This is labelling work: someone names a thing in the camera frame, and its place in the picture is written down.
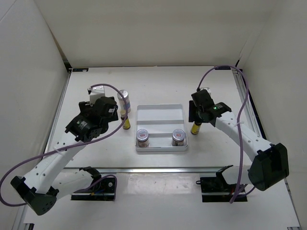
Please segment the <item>tall white jar silver lid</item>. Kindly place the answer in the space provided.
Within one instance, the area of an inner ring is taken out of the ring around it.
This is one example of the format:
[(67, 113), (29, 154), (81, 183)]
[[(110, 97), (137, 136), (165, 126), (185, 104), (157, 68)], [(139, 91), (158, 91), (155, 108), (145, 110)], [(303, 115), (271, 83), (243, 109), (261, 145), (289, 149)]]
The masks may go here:
[(121, 110), (126, 110), (129, 113), (131, 111), (131, 105), (128, 92), (126, 90), (120, 90), (117, 97)]

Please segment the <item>small yellow label bottle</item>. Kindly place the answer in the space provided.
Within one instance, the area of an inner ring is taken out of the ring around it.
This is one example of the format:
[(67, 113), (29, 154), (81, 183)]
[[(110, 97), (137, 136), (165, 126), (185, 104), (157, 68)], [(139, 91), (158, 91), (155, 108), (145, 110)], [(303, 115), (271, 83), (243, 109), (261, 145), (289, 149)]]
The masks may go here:
[(130, 129), (130, 121), (129, 121), (128, 114), (127, 114), (126, 110), (120, 111), (120, 118), (124, 122), (123, 126), (122, 126), (123, 129), (124, 130)]

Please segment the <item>short jar orange label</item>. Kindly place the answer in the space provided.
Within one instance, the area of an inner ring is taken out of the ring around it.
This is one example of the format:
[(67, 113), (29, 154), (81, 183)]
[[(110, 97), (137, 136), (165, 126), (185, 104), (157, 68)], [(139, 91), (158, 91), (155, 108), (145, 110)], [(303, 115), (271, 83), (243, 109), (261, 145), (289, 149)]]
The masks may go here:
[(182, 129), (175, 129), (172, 133), (172, 146), (185, 146), (186, 133)]

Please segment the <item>short jar grey lid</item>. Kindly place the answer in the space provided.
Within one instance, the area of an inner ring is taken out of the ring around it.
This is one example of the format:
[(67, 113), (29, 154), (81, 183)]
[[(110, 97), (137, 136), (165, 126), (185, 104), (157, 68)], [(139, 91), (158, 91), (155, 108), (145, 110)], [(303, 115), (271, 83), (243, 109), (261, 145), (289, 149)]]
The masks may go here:
[(136, 133), (136, 146), (146, 148), (149, 146), (149, 133), (146, 129), (139, 129)]

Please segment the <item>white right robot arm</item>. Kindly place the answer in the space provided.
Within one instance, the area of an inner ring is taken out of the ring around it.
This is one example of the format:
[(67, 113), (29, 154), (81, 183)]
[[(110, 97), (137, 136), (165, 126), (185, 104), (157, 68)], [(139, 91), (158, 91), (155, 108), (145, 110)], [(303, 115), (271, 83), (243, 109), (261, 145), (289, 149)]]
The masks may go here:
[(227, 191), (240, 176), (241, 184), (251, 184), (265, 191), (289, 176), (286, 147), (272, 144), (257, 135), (243, 123), (238, 122), (231, 108), (223, 102), (214, 103), (206, 89), (191, 95), (189, 122), (210, 123), (224, 132), (251, 160), (250, 166), (231, 166), (217, 174), (215, 185), (220, 191)]

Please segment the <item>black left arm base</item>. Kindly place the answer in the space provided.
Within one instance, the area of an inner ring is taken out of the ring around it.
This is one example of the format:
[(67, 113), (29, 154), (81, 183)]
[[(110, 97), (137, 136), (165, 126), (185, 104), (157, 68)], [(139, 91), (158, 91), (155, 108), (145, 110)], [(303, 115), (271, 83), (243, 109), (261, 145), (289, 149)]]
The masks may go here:
[(73, 193), (72, 201), (115, 201), (117, 190), (117, 177), (115, 175), (105, 175), (94, 187)]

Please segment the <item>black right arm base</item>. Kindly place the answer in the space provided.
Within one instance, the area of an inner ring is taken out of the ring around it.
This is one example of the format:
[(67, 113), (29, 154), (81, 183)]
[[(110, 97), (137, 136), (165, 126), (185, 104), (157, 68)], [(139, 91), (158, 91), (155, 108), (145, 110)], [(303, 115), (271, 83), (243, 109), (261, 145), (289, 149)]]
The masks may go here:
[(236, 188), (236, 184), (223, 184), (217, 177), (201, 177), (196, 184), (201, 187), (203, 203), (229, 203)]

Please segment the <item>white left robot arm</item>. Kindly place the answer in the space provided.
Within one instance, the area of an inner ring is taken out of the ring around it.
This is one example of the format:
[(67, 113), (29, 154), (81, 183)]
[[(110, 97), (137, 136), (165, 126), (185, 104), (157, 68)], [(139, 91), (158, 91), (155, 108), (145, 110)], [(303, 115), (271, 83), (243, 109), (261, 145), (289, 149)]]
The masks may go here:
[(54, 154), (46, 156), (24, 176), (15, 176), (12, 187), (25, 203), (41, 216), (50, 211), (57, 200), (76, 191), (96, 192), (102, 176), (93, 167), (60, 177), (59, 174), (73, 157), (92, 139), (108, 130), (108, 124), (118, 120), (118, 105), (114, 97), (102, 96), (94, 105), (79, 103), (80, 113), (65, 128), (54, 146)]

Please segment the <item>white divided tray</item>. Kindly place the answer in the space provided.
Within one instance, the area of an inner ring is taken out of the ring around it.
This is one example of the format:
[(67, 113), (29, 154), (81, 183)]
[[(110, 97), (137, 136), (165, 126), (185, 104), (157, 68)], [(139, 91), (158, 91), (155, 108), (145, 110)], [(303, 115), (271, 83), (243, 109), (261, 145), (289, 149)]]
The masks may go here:
[[(136, 112), (136, 132), (146, 129), (149, 133), (149, 146), (136, 151), (142, 154), (177, 154), (188, 149), (188, 134), (181, 104), (138, 105)], [(186, 133), (185, 146), (172, 146), (172, 133), (175, 129), (182, 129)]]

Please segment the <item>aluminium frame rail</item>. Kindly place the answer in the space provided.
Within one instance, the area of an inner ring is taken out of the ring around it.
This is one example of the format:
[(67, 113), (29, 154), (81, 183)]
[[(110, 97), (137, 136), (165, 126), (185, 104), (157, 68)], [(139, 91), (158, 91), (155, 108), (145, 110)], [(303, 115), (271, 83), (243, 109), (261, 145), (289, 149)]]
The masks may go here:
[(96, 169), (103, 174), (116, 173), (215, 173), (222, 167), (122, 167), (122, 168), (102, 168)]

